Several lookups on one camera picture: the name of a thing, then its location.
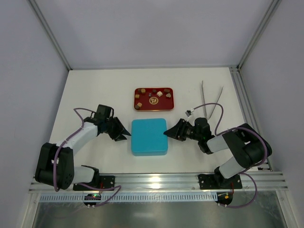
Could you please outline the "metal tweezers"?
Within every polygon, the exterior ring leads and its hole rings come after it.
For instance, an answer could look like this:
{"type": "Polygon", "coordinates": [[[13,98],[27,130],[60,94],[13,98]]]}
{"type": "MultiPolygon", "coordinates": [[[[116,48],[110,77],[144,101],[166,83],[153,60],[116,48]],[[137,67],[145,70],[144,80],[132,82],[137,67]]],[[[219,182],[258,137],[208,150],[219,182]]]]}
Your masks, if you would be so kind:
{"type": "MultiPolygon", "coordinates": [[[[205,87],[204,87],[204,81],[202,80],[201,81],[201,84],[200,84],[200,90],[201,90],[201,100],[202,100],[202,104],[205,105],[206,103],[218,103],[221,96],[222,96],[222,93],[224,91],[224,86],[222,86],[220,89],[219,89],[219,92],[216,96],[216,99],[214,101],[207,101],[206,98],[205,98],[205,87]]],[[[216,104],[213,104],[211,105],[212,106],[212,109],[210,112],[207,111],[207,107],[204,106],[203,107],[203,114],[204,114],[204,117],[206,117],[208,120],[213,116],[213,113],[215,111],[215,108],[216,108],[216,104]]]]}

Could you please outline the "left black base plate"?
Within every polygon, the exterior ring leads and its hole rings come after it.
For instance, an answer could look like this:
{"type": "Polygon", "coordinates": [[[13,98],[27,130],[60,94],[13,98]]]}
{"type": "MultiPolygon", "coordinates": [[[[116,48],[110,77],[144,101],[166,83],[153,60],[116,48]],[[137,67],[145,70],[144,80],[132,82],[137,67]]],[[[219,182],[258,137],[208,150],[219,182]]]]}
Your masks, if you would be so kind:
{"type": "Polygon", "coordinates": [[[115,185],[115,176],[97,175],[97,176],[93,177],[91,182],[84,182],[84,184],[89,187],[79,185],[79,184],[74,184],[73,190],[74,191],[85,191],[85,190],[111,189],[115,185]]]}

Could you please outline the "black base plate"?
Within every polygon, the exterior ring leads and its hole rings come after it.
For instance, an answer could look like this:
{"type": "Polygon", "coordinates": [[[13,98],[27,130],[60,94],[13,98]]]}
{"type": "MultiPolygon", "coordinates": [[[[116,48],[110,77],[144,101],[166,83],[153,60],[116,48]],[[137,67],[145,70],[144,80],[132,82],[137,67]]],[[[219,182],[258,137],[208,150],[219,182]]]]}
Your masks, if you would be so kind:
{"type": "Polygon", "coordinates": [[[79,184],[74,184],[73,190],[74,191],[85,191],[85,190],[111,189],[115,185],[115,176],[97,175],[97,176],[93,177],[91,182],[84,182],[84,184],[89,187],[79,185],[79,184]]]}
{"type": "Polygon", "coordinates": [[[199,188],[201,190],[224,190],[224,189],[242,189],[240,175],[234,175],[229,179],[225,179],[216,174],[200,174],[198,175],[199,188]]]}

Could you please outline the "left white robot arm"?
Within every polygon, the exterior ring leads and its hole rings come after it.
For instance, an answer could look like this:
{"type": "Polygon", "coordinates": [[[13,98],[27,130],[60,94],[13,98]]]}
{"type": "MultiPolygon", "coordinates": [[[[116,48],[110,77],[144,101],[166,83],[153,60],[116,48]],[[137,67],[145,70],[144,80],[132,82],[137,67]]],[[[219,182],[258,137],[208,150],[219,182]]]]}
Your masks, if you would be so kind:
{"type": "Polygon", "coordinates": [[[103,190],[99,170],[92,166],[74,165],[75,155],[91,140],[105,133],[116,141],[124,141],[131,134],[125,129],[114,109],[100,104],[90,116],[83,118],[80,108],[74,112],[81,120],[81,126],[57,143],[44,143],[41,146],[35,171],[35,181],[52,186],[55,191],[66,190],[103,190]]]}

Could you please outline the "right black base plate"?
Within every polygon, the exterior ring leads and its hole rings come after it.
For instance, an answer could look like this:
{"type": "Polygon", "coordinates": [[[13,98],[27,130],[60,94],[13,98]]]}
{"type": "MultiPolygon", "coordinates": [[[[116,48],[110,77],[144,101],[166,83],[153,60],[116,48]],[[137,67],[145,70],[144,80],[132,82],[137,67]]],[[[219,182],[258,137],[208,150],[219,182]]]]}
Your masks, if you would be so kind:
{"type": "Polygon", "coordinates": [[[199,188],[201,190],[224,190],[224,189],[242,189],[240,175],[234,175],[229,179],[225,179],[216,174],[200,174],[198,175],[199,188]]]}

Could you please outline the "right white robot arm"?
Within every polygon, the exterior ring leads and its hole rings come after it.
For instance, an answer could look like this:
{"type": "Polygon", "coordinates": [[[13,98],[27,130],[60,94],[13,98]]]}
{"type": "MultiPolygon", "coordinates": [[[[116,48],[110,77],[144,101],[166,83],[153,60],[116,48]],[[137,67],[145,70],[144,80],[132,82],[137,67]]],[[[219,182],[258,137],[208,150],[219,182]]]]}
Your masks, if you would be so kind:
{"type": "Polygon", "coordinates": [[[240,173],[264,162],[272,154],[269,143],[247,123],[215,136],[206,118],[195,119],[194,125],[180,119],[164,135],[182,142],[186,139],[195,140],[205,154],[231,151],[232,157],[217,167],[213,174],[198,175],[202,190],[241,189],[240,173]]]}

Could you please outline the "teal box lid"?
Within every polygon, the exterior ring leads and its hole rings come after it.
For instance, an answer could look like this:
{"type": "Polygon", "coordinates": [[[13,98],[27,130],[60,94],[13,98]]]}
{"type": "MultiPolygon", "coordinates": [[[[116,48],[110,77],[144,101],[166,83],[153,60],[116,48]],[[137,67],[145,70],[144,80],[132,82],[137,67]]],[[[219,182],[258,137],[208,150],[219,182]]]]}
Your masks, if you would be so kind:
{"type": "Polygon", "coordinates": [[[166,120],[136,119],[131,127],[131,151],[134,156],[163,156],[168,151],[166,120]]]}

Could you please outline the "aluminium front rail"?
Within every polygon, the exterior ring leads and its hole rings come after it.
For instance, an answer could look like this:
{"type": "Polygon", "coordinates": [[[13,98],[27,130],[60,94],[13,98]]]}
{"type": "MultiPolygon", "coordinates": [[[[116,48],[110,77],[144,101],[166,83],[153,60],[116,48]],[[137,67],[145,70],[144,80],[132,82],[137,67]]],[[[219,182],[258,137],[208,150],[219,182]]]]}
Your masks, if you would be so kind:
{"type": "MultiPolygon", "coordinates": [[[[105,174],[115,176],[115,185],[123,190],[201,190],[198,175],[201,173],[134,173],[105,174]]],[[[251,171],[241,174],[242,190],[287,190],[283,174],[279,171],[251,171]]]]}

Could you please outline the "red rectangular tray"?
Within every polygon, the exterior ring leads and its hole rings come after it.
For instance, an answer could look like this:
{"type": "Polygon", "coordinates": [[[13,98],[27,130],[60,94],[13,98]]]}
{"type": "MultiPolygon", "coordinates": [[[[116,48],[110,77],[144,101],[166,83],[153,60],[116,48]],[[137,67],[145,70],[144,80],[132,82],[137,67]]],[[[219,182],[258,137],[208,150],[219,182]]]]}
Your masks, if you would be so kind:
{"type": "Polygon", "coordinates": [[[174,109],[174,94],[170,87],[140,87],[134,91],[133,107],[136,111],[171,111],[174,109]]]}

